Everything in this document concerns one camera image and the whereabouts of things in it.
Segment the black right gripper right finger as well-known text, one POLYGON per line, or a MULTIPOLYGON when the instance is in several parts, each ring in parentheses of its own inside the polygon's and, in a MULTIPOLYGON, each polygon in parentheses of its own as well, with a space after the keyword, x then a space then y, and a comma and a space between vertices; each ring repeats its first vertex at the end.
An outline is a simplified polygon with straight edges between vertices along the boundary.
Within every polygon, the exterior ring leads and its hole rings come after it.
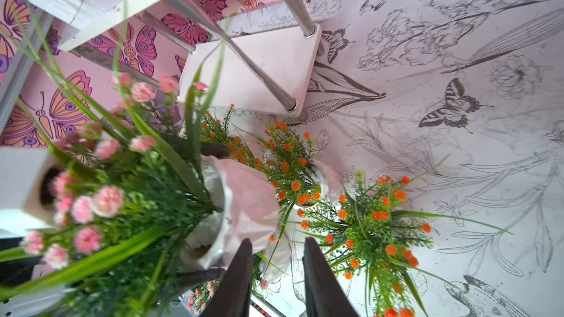
POLYGON ((358 316, 313 238, 305 240, 303 266, 307 316, 358 316))

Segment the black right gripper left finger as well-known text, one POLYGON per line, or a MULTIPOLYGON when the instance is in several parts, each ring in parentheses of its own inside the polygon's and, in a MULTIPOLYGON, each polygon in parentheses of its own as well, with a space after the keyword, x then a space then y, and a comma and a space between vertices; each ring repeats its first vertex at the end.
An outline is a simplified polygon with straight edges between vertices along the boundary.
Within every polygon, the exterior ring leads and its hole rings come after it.
POLYGON ((249 316, 253 268, 253 247, 245 239, 201 316, 249 316))

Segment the pink flower pot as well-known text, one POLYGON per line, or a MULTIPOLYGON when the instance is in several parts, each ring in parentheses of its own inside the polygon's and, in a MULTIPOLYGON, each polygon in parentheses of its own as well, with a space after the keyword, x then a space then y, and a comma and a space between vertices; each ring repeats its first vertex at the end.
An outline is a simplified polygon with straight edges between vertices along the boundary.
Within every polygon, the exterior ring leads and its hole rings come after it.
POLYGON ((195 316, 201 315, 211 299, 214 297, 216 290, 220 285, 220 280, 211 280, 207 283, 200 284, 190 289, 184 295, 184 306, 189 312, 195 316))
POLYGON ((184 124, 170 121, 179 83, 164 79, 165 103, 155 88, 119 67, 111 78, 122 103, 108 110, 60 69, 49 45, 19 49, 87 117, 77 136, 48 141, 62 165, 50 186, 54 227, 24 237, 2 261, 38 257, 43 277, 2 286, 1 299, 57 292, 43 316, 146 316, 192 286, 216 280, 241 245, 266 248, 278 226, 278 199, 264 173, 221 158, 226 149, 203 136, 226 55, 216 48, 210 80, 196 74, 184 99, 184 124))

